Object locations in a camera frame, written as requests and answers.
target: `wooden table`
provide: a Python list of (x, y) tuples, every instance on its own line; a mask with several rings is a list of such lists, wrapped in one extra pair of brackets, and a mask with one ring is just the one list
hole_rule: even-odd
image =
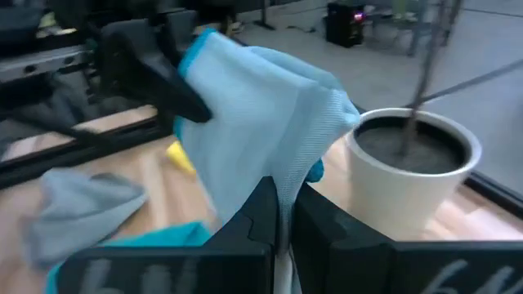
[[(78, 127), (108, 130), (154, 115), (149, 107), (85, 122)], [(69, 139), (47, 133), (13, 144), (3, 160), (63, 144)], [(195, 177), (177, 170), (165, 158), (173, 137), (157, 140), (76, 167), (87, 173), (113, 172), (144, 185), (149, 201), (122, 226), (115, 238), (142, 234), (188, 221), (214, 220), (209, 202)], [(350, 184), (342, 140), (324, 156), (325, 176), (312, 186), (339, 207), (347, 209)], [(20, 232), (24, 221), (38, 212), (42, 195), (38, 180), (0, 191), (0, 293), (41, 293), (45, 272), (30, 269), (22, 258)], [(523, 239), (523, 221), (467, 187), (446, 201), (429, 223), (423, 239)]]

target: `white pot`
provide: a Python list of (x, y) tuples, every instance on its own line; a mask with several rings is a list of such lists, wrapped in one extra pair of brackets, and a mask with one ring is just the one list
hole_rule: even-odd
[[(359, 126), (371, 118), (406, 118), (409, 114), (409, 109), (377, 109), (363, 114)], [(400, 170), (379, 162), (358, 146), (354, 135), (359, 126), (346, 138), (352, 186), (350, 213), (395, 240), (419, 239), (427, 221), (481, 156), (480, 142), (465, 127), (423, 111), (418, 120), (447, 132), (463, 145), (465, 163), (459, 169), (442, 174)]]

